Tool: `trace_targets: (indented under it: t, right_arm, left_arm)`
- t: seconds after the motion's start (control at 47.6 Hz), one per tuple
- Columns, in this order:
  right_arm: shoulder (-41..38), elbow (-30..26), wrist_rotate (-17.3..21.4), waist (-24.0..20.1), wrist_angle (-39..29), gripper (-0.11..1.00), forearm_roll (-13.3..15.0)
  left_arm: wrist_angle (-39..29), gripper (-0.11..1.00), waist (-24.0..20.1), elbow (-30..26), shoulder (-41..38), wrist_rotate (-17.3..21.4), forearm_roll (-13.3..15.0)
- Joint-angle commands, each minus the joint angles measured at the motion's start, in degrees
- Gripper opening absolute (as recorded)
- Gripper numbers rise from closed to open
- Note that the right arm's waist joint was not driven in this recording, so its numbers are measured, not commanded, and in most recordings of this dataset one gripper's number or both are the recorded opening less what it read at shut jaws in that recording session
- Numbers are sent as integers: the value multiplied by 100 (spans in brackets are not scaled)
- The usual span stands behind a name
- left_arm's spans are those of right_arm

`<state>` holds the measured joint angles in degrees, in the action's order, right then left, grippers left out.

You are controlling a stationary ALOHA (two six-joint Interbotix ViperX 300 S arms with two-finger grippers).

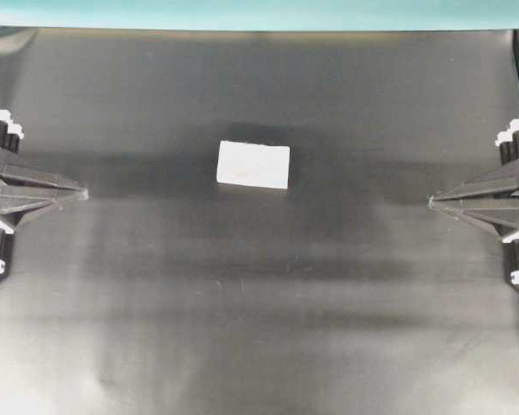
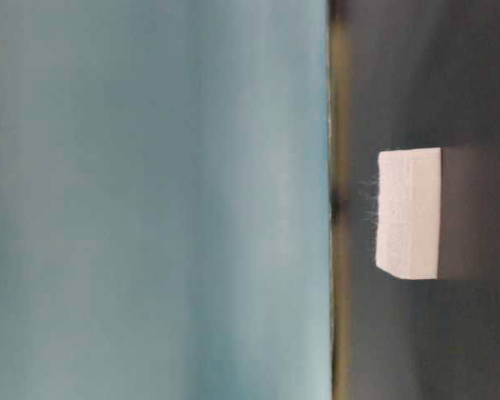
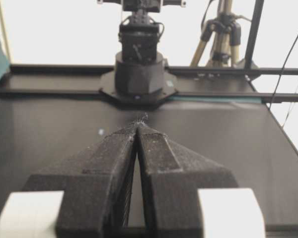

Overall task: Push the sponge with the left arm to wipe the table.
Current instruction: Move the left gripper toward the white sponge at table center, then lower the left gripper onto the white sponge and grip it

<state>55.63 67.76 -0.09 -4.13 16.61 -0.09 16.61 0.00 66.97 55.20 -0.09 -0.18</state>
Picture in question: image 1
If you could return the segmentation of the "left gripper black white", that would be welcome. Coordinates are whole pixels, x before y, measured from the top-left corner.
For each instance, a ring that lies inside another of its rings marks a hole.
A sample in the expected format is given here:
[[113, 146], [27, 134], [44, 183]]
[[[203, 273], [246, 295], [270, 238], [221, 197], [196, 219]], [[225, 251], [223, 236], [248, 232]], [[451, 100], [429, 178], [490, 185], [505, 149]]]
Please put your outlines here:
[[0, 110], [0, 282], [8, 276], [19, 226], [88, 198], [88, 190], [75, 180], [18, 156], [22, 139], [22, 127], [8, 110]]

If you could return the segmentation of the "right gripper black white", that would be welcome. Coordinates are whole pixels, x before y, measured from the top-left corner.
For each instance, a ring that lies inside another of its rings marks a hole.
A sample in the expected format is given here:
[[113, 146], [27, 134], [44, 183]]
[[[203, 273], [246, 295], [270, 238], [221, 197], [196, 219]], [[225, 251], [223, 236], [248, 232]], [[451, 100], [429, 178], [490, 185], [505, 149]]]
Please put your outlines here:
[[519, 119], [497, 134], [502, 166], [433, 195], [428, 206], [505, 240], [509, 285], [519, 293]]

